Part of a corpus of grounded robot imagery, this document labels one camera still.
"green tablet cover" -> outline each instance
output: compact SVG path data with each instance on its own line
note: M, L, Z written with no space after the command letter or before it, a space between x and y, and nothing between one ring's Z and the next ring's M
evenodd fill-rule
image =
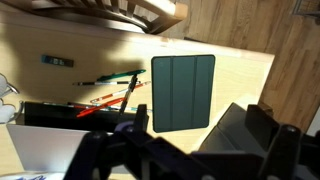
M215 57L152 59L153 130L167 132L209 125Z

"wooden table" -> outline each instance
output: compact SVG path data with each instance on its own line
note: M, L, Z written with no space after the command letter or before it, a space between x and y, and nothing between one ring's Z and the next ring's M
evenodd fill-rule
M67 68L43 64L42 54L73 59L75 65ZM138 76L144 82L151 80L152 57L199 54L216 56L210 125L157 134L152 130L150 114L148 126L148 133L164 137L186 153L197 150L232 102L243 107L258 102L273 55L0 11L0 73L21 92L5 97L5 104L17 106L20 100L88 103L127 85L77 87L72 86L73 82L146 69ZM152 108L151 87L137 89L128 106L145 103ZM4 126L0 127L0 154L0 174L23 171Z

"wooden chair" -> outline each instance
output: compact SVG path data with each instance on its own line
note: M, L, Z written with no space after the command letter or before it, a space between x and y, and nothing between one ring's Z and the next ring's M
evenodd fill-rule
M169 0L3 0L30 13L128 31L159 34L187 17L188 6ZM135 14L144 8L157 17Z

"pen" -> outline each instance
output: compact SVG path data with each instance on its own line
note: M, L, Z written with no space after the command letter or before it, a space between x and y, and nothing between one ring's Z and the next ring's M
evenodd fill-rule
M116 84L130 84L130 81L114 81L114 82L76 82L73 83L73 85L76 86L88 86L88 85L94 85L94 86L99 86L99 85L116 85Z
M94 106L94 107L85 109L85 110L81 111L81 112L77 115L77 117L79 118L79 117L86 116L86 115L88 115L88 114L91 114L91 113L93 113L93 112L95 112L95 111L98 111L98 110L100 110L100 109L103 109L103 108L105 108L105 107L112 106L112 105L114 105L114 104L117 104L117 103L119 103L119 102L122 102L123 100L124 100L124 98L118 98L118 99L114 99L114 100L112 100L112 101L108 101L108 102L106 102L106 103L103 103L103 104L101 104L100 106Z
M139 88L139 87L142 87L142 86L145 86L145 85L148 85L150 84L151 81L147 81L147 82L144 82L144 83L141 83L141 84L137 84L134 88ZM115 93L111 93L111 94L108 94L108 95L105 95L105 96L102 96L102 97L99 97L99 98L96 98L96 99L93 99L91 100L90 102L91 103L95 103L95 102L98 102L98 101L101 101L103 99L107 99L107 98L110 98L110 97L113 97L113 96L117 96L119 94L123 94L123 93L126 93L128 91L128 88L127 89L123 89L121 91L117 91Z
M111 75L101 76L100 78L97 79L97 81L105 81L108 79L120 78L120 77L124 77L124 76L133 76L133 75L141 74L144 72L146 72L145 69L139 69L139 70L129 71L129 72L125 72L125 73L111 74Z
M131 83L129 84L128 86L128 91L126 92L126 95L124 96L124 99L121 103L121 107L120 107L120 110L119 110L119 116L118 116L118 120L120 119L120 117L123 115L124 113L124 110L126 109L127 107L127 104L129 102L129 98L131 96L131 93L133 92L133 90L135 89L135 84L137 83L137 74L133 75L131 77Z
M120 107L120 106L109 106L108 108L109 108L110 110L119 110L121 107ZM127 107L126 110L137 111L138 108L135 108L135 107ZM147 112L152 113L152 109L147 109Z
M88 108L91 108L91 107L96 107L96 106L100 106L101 104L82 104L82 103L75 103L75 102L68 102L67 103L68 106L70 107L75 107L75 108L82 108L82 109L88 109ZM112 109L111 108L103 108L103 109L100 109L100 111L111 111Z

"wooden floor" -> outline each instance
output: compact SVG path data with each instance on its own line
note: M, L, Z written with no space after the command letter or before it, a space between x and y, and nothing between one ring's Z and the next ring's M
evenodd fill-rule
M295 0L180 2L190 8L188 19L163 35L275 54L261 101L277 121L306 131L320 104L320 26L314 19L292 15Z

